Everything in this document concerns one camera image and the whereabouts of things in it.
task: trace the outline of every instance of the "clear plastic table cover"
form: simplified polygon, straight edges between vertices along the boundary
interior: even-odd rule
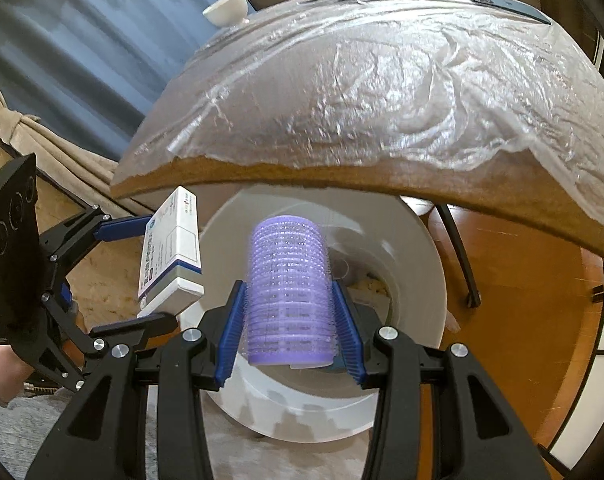
[[[604,80],[557,23],[470,0],[291,0],[205,45],[114,184],[174,158],[468,171],[530,150],[604,225]]]

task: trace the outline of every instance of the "beige curtain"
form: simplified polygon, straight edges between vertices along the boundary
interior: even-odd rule
[[[0,92],[0,140],[21,155],[35,153],[38,169],[63,189],[89,204],[97,204],[114,218],[153,213],[133,199],[114,201],[109,184],[117,162],[79,148],[38,123],[38,117],[9,110]]]

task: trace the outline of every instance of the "camera lens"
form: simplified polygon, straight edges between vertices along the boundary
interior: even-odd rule
[[[21,193],[16,193],[9,204],[9,224],[14,231],[18,230],[18,226],[22,222],[24,216],[24,202],[22,202]]]
[[[9,230],[4,222],[0,222],[0,256],[6,251],[6,246],[9,243]]]
[[[26,181],[26,192],[24,193],[24,199],[27,204],[33,202],[33,197],[35,197],[35,179],[30,176]]]

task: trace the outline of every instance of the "blue curtain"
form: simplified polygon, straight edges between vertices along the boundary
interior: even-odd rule
[[[118,160],[162,90],[217,29],[216,0],[1,0],[9,108]]]

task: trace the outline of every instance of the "wooden floor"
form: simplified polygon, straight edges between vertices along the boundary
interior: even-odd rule
[[[591,354],[602,310],[601,304],[591,303],[591,289],[602,282],[602,260],[512,222],[461,208],[451,212],[482,305],[465,306],[460,265],[433,211],[423,221],[442,258],[448,309],[461,327],[458,333],[445,331],[442,348],[453,342],[469,346],[528,432],[548,444],[569,410]],[[429,418],[429,403],[423,404]],[[430,449],[426,444],[422,456],[430,455]],[[420,478],[431,478],[427,461],[420,464]]]

